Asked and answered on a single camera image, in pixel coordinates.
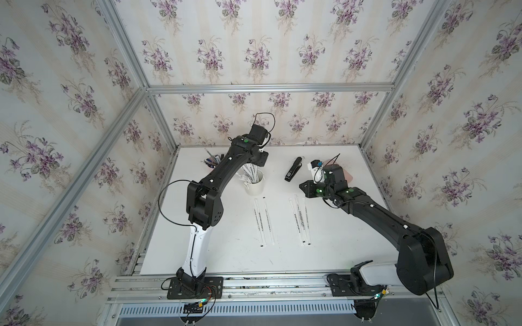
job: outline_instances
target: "purple flower pattern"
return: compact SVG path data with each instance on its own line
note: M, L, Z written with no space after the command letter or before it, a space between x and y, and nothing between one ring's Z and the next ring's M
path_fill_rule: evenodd
M399 98L395 99L391 104L391 112L388 116L388 128L395 126L397 120L406 116L406 111L410 108L406 104L406 96L404 94L399 95Z
M268 98L269 102L272 102L272 108L270 111L277 117L286 112L286 107L290 103L290 93L270 93Z
M373 149L373 146L368 147L368 149L365 151L365 154L370 164L373 165L375 163L375 151Z
M161 134L157 131L149 131L149 142L150 148L155 150L156 153L163 155L163 146L161 145Z
M368 106L368 102L379 95L379 92L355 92L355 105L353 110L357 113L363 112Z
M29 92L34 100L40 104L40 94L42 93L38 89L40 81L29 80L33 74L26 73L20 67L20 60L16 58L15 51L17 50L20 50L20 47L15 41L12 38L6 38L2 50L0 50L0 82L8 85L6 91L14 92L23 103L25 103L26 92Z
M150 178L145 171L145 162L133 163L129 170L134 177L134 183L142 185L145 189L150 187Z
M64 157L58 153L55 142L49 142L43 137L33 137L25 132L31 127L24 121L20 128L14 126L16 142L6 141L0 146L0 151L9 156L17 156L16 160L10 160L8 171L18 172L23 182L37 174L40 177L41 188L49 193L55 193L55 187L67 188L72 176L69 173L70 164L60 163Z
M312 113L316 118L322 116L325 112L328 111L328 107L331 107L332 101L335 100L334 96L335 94L331 92L315 92L314 96L312 97L312 102L314 102L314 106L312 106Z
M330 119L326 122L326 134L329 135L330 138L332 138L345 124L345 117L341 117L339 114L330 115Z
M335 142L336 144L355 144L355 140L349 135L342 135L341 138Z
M170 32L176 35L180 29L180 18L177 16L176 5L183 0L150 0L150 3L159 8L160 20L163 22L165 28L169 27Z
M457 77L466 75L461 69L452 70L450 65L446 65L442 73L435 74L433 79L428 82L430 91L424 93L419 99L421 104L419 112L422 111L422 114L427 114L429 111L434 112L433 105L440 106L442 100L449 97Z
M453 207L457 207L460 203L468 204L475 187L486 189L484 180L472 178L469 175L470 172L465 167L459 172L450 170L448 175L442 176L444 186L433 188L432 191L435 192L435 195L431 201L435 201L438 207L444 206L446 209L449 204Z
M74 211L78 210L78 206L74 206ZM86 237L91 240L92 229L89 225L85 225L80 221L78 214L75 212L70 213L69 217L62 224L56 237L54 238L55 244L61 244L64 240L70 242L71 246L81 246L81 241Z
M343 60L348 63L349 66L342 71L342 78L345 78L346 82L353 82L358 76L362 76L362 70L366 69L368 62L372 59L372 50L370 49L371 44L378 41L375 37L370 37L367 41L362 40L355 41L355 48L351 48L348 51L348 55Z
M497 130L502 126L501 117L504 111L509 109L511 114L520 108L514 104L516 102L499 103L499 98L491 94L486 102L473 103L472 109L464 112L467 118L465 124L459 124L452 130L453 139L450 143L454 144L456 149L462 149L464 146L471 149L471 141L482 143L486 137L495 137Z
M410 150L410 152L413 153L412 160L419 161L425 153L435 153L437 151L436 145L441 142L441 140L436 137L437 133L437 128L433 128L433 124L430 124L424 130L419 130L417 141Z
M105 18L105 16L103 15L103 13L101 12L101 8L100 8L100 5L98 4L98 1L97 0L92 0L91 2L91 8L94 9L96 11L96 13L98 14L98 16L102 17L103 18L103 22L105 22L105 27L107 29L109 29L109 24L107 23L107 19Z
M67 289L76 295L75 302L89 294L93 296L101 294L103 287L108 285L108 275L100 271L99 262L98 259L94 259L92 262L87 260L84 270L72 276L73 282L67 286Z
M16 295L15 303L19 303L23 299L23 295ZM10 306L4 315L4 326L40 326L45 324L45 317L43 308L37 311L26 313L25 309L19 305Z
M229 136L229 130L233 124L234 123L232 122L232 120L230 120L230 118L225 118L221 114L214 115L214 121L212 122L212 125L216 129L217 133L222 138L226 138Z
M152 208L152 202L147 201L145 197L143 197L143 201L141 202L141 208L138 210L138 215L141 218L141 221L145 223L149 219L150 210Z
M395 54L395 58L391 63L395 65L395 67L388 72L387 80L393 81L395 78L395 75L399 71L400 66L402 65L402 62L404 61L404 58L406 58L406 54L408 53L408 48L411 45L411 41L406 42L406 45L403 49L400 49L399 52Z
M365 121L361 124L361 126L359 127L359 130L362 130L362 131L361 131L361 134L359 135L359 137L362 137L364 135L364 133L368 130L368 125L370 124L371 120L372 120L372 117L369 117L368 121Z
M404 24L408 18L408 14L418 4L423 3L424 0L393 0L391 7L394 11L391 14L391 18L388 19L387 30L393 28L393 33L398 33L404 27Z
M438 44L434 49L444 47L449 44L448 38L452 35L460 23L468 21L473 15L473 1L472 0L455 0L449 5L449 9L444 13L445 22L442 23L441 28L437 31L435 39Z
M203 110L203 106L201 105L201 98L204 97L205 94L183 94L181 97L183 97L184 100L187 100L187 106L188 108L194 110L196 114L201 112Z
M3 233L5 229L6 226L0 224L0 230L2 230L0 233ZM18 232L15 232L7 238L0 239L0 270L7 269L20 251L20 245L13 244L17 236Z
M174 131L177 131L180 134L185 143L191 143L192 136L194 135L194 128L189 120L190 118L185 116L181 119L174 118L174 123L172 124Z
M270 138L270 145L284 145L285 137L272 137Z
M334 7L330 11L336 15L336 20L330 25L328 35L334 35L334 43L345 39L351 33L350 25L357 23L357 14L362 11L364 0L334 0Z
M458 254L457 249L461 247L461 245L456 240L457 231L453 228L453 223L441 225L435 222L434 228L442 234L442 239L444 240L448 254L452 257L456 256Z
M257 118L256 115L253 114L250 121L248 122L248 125L252 127L252 125L254 125L254 122L256 123L256 125L262 126L265 129L268 129L268 127L270 126L270 120L268 120L268 118L265 118L263 115L260 114L257 115Z
M161 47L161 44L164 42L164 39L158 38L154 38L152 43L143 40L141 44L145 49L141 54L145 57L144 62L152 65L152 76L154 79L159 80L162 84L170 84L172 75L169 71L172 70L170 65L172 59L170 59L168 52Z
M267 75L268 61L272 59L266 45L269 40L271 40L271 38L263 36L259 41L254 39L248 41L252 49L250 46L246 49L245 62L250 63L247 75L248 77L252 77L254 83L261 82L263 77Z
M241 17L239 17L239 9L241 9L241 3L246 2L246 0L216 0L216 4L218 7L223 8L221 11L221 20L224 23L224 27L230 28L231 35L234 35L235 32L239 31L239 26L241 23L239 22Z
M292 120L288 121L288 125L292 128L291 133L295 138L298 138L306 125L310 122L308 117L303 117L302 114L292 115Z
M304 0L274 0L274 4L279 8L278 28L283 27L285 34L295 26L294 16L299 2L304 2Z
M470 261L476 263L478 270L484 275L491 275L496 281L500 274L506 281L522 277L522 235L512 236L499 232L497 236L488 236L486 248L483 245L473 247L475 257Z
M393 180L391 176L387 176L385 178L381 178L379 181L379 187L382 189L383 193L391 198L393 196Z
M134 150L136 152L143 153L145 144L143 143L141 130L139 129L139 124L136 122L136 120L133 119L131 122L127 124L127 129L123 131L123 135L125 136L125 140L127 140L127 143L132 142Z
M120 169L116 166L116 161L107 158L106 162L101 164L100 169L94 175L94 180L98 182L98 186L107 185L107 191L116 196L114 191L122 194L123 174L119 174Z
M109 67L108 77L111 78L112 86L118 86L123 98L130 100L134 95L131 86L131 78L127 74L127 67L116 57L116 49L111 50L111 56L105 58L104 62Z
M125 217L124 209L125 206L116 203L112 211L105 212L107 216L103 219L103 224L109 228L109 234L120 232L121 235L127 235L128 231L133 231L132 221Z
M303 39L303 45L297 48L299 57L301 58L301 73L305 72L305 77L312 74L316 69L316 61L321 54L324 54L326 49L323 46L325 40L317 40L315 35L312 38L306 34Z
M219 82L219 76L223 76L219 71L223 70L223 55L217 47L220 38L211 37L208 43L205 40L199 40L199 45L203 48L197 49L197 61L205 64L203 69L203 78L208 77L211 84Z
M216 145L216 142L212 139L209 139L205 136L198 136L197 137L197 142L196 142L196 145L203 145L203 146L215 146Z
M304 142L305 145L321 145L321 136L307 137Z
M491 52L486 52L485 60L480 64L484 66L486 71L481 77L493 77L493 75L500 71L500 64L509 65L507 60L514 54L520 51L522 45L522 10L518 13L515 20L506 22L499 27L502 28L496 40L499 42L495 45Z
M114 262L116 263L116 265L120 266L122 273L125 273L129 269L129 265L131 264L134 252L134 242L131 242L130 244L127 244L125 248L118 253L118 259L116 259Z
M480 323L488 326L497 326L503 324L509 326L509 323L504 317L507 307L500 303L500 294L490 292L486 294L480 291L479 288L471 292L471 298L467 300L462 297L459 304L463 308L463 312L458 312L462 315L466 323Z
M158 169L154 172L154 175L156 176L158 183L161 183L163 177L165 176L165 168L163 166L158 166Z
M78 83L68 80L68 84L61 84L60 86L64 94L69 98L69 110L83 113L87 118L87 122L92 124L94 128L104 128L105 118L103 117L103 111L94 103L94 98L92 97L94 89L91 86L83 83L82 79Z
M87 51L90 44L84 36L84 28L78 24L75 17L56 3L44 3L41 8L51 19L47 29L56 34L58 46L68 45L72 52L71 59L78 69L81 71L85 68L92 75L96 65L92 60L94 54Z
M413 175L406 176L406 180L404 181L404 185L400 190L401 201L407 202L410 198L422 198L422 193L424 192L424 188L421 187L422 177L419 176L419 173L414 173Z
M383 169L387 169L390 164L392 163L398 163L399 162L399 145L397 144L397 141L392 141L391 144L386 145L386 149L384 150L383 159L381 162L384 163L382 166Z
M234 111L237 111L238 113L245 111L245 100L247 96L250 96L250 93L229 94Z

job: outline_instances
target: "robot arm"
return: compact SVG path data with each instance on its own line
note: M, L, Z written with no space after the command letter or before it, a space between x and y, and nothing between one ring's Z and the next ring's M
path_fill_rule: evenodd
M252 125L250 133L232 139L227 154L212 172L200 182L192 181L188 185L186 211L195 228L191 228L187 256L176 272L176 278L190 295L195 296L203 290L210 234L223 216L221 193L245 163L265 165L268 153L261 148L267 135L265 128Z
M361 189L348 187L342 167L337 164L325 166L323 176L324 182L308 180L299 187L307 198L331 200L390 241L399 251L395 264L397 276L409 291L422 295L453 277L453 268L439 231L406 222L377 204Z

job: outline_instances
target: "pen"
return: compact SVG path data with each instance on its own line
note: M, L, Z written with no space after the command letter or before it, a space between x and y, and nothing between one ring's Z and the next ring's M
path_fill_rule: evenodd
M206 148L205 148L205 151L210 155L210 159L211 159L214 163L217 164L218 162L217 162L216 159L214 158L214 155L210 154L210 152L209 152Z

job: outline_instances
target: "floral wallpaper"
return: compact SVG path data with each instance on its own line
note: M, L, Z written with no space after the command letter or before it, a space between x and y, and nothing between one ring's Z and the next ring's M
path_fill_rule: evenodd
M521 37L520 2L454 0L366 150L395 212L441 232L461 325L522 318Z
M4 324L16 324L20 319L25 320L20 325L96 324L111 277L132 269L129 264L137 253L135 244L149 218L169 159L163 135L146 105L141 106L57 230L54 241L19 290L18 299L14 298L4 311ZM36 178L46 180L40 172L27 182ZM10 228L9 223L0 225L2 262L4 257L12 258L16 250L13 243L17 230Z
M0 46L1 274L137 88L92 0L2 1Z
M256 123L271 144L359 143L385 92L164 94L158 103L183 145L225 145Z
M137 86L93 0L2 1L0 46L3 273ZM129 270L169 157L142 106L1 324L96 324L110 277Z
M150 84L391 81L433 3L115 2ZM442 42L468 7L448 14Z

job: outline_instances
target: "aluminum frame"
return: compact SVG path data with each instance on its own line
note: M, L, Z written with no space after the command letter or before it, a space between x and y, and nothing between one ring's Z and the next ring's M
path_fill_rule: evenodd
M419 60L420 56L426 49L433 33L437 31L437 26L440 20L444 18L444 12L446 12L449 4L450 0L437 0L431 7L430 12L422 24L422 28L413 41L411 49L406 54L397 75L393 79L393 84L395 86L394 89L391 90L390 93L386 93L384 100L368 126L368 130L361 141L361 147L364 150L368 148L373 136L377 133L377 129L391 108L393 100L398 97L403 87L406 85L408 77L411 72L414 71L417 60Z
M140 60L132 47L131 40L128 37L125 26L123 25L123 21L117 11L116 4L112 0L98 0L98 3L100 5L102 15L105 18L107 25L109 25L112 35L114 36L118 49L129 65L129 70L130 73L134 76L134 80L140 87L148 88L149 81L147 80L147 76L145 75L145 72L140 64ZM169 150L175 151L177 144L174 140L172 132L169 129L167 121L159 108L156 97L152 96L150 93L147 93L147 95L149 112L152 114L152 118L165 137Z
M36 230L31 234L18 255L0 277L0 311L4 311L12 298L31 273L34 266L52 240L62 221L71 212L85 189L89 186L111 149L114 147L127 123L145 99L147 91L139 88L125 105L122 112L95 146L93 152L83 163L76 178L55 201L49 213L44 217Z
M219 85L153 85L147 90L151 94L191 93L271 93L271 92L361 92L393 91L390 82L353 83L289 83L289 84L219 84Z

